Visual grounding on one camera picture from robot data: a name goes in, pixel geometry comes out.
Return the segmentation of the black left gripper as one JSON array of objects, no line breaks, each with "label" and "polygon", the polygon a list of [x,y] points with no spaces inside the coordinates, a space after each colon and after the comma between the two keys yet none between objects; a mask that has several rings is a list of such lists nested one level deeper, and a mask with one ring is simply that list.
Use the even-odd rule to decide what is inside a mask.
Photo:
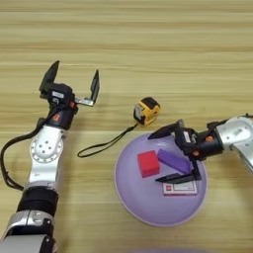
[{"label": "black left gripper", "polygon": [[[49,87],[53,84],[59,61],[54,62],[48,71],[44,74],[41,86],[39,88],[41,97],[46,98]],[[51,127],[59,127],[62,129],[70,129],[74,116],[78,113],[78,104],[93,107],[96,102],[99,90],[99,70],[96,70],[91,87],[90,98],[77,98],[70,96],[65,99],[57,97],[48,97],[49,113],[44,120],[44,124]]]}]

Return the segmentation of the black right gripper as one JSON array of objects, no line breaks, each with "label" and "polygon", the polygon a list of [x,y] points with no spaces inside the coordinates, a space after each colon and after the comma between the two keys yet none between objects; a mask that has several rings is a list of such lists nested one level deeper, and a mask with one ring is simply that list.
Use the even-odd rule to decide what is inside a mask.
[{"label": "black right gripper", "polygon": [[[171,135],[172,133],[177,135],[181,127],[182,122],[177,121],[172,125],[161,127],[157,131],[153,132],[148,138],[162,138]],[[191,128],[187,128],[186,133],[188,134],[188,136],[185,154],[191,158],[195,158],[197,160],[202,161],[210,156],[218,155],[223,151],[222,144],[219,142],[217,134],[214,130],[196,132]],[[157,178],[156,182],[168,184],[183,184],[192,181],[201,181],[202,176],[197,161],[193,160],[192,165],[193,169],[190,174],[170,174]]]}]

